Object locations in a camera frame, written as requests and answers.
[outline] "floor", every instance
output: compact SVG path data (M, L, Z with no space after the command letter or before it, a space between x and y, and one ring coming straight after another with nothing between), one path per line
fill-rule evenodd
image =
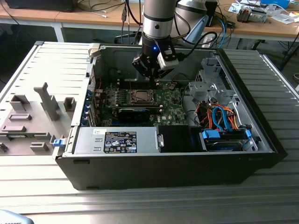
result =
M35 43L35 40L56 41L54 30L50 27L13 25L12 31L12 35L3 33L0 36L0 90L5 86L4 83L13 75L18 65ZM114 37L117 35L120 35L120 31L65 29L65 36L68 42L113 43ZM229 48L235 48L237 42L237 39L232 38ZM247 45L245 42L243 46L239 46L239 49L244 49L248 47ZM276 66L279 66L284 57L282 52L285 49L277 41L266 41L259 44L257 50L261 54L266 54ZM283 70L283 74L294 87L298 85L293 79L293 74L299 73L298 61L299 55L294 56Z

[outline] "motherboard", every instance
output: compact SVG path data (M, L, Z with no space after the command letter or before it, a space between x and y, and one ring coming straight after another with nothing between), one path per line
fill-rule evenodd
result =
M174 82L119 81L103 84L96 97L97 126L186 125L181 105L184 87Z

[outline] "blue latch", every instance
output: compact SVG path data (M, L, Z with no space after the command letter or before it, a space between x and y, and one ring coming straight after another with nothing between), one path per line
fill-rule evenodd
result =
M53 142L54 147L63 147L65 146L65 139L55 139Z
M202 137L204 139L210 139L210 138L219 139L220 134L216 130L204 130L204 132L202 133Z
M246 133L247 137L250 139L251 138L251 132L250 132L250 130L246 130L245 133Z

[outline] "open computer chassis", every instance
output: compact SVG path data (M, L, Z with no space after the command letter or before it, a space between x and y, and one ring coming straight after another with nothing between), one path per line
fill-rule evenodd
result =
M241 183L286 157L224 50L196 50L155 82L131 65L139 51L105 45L91 58L66 147L54 152L74 188Z

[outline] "warning label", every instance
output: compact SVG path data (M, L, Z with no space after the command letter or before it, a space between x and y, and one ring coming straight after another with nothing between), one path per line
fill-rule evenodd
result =
M106 132L104 153L137 153L136 132Z

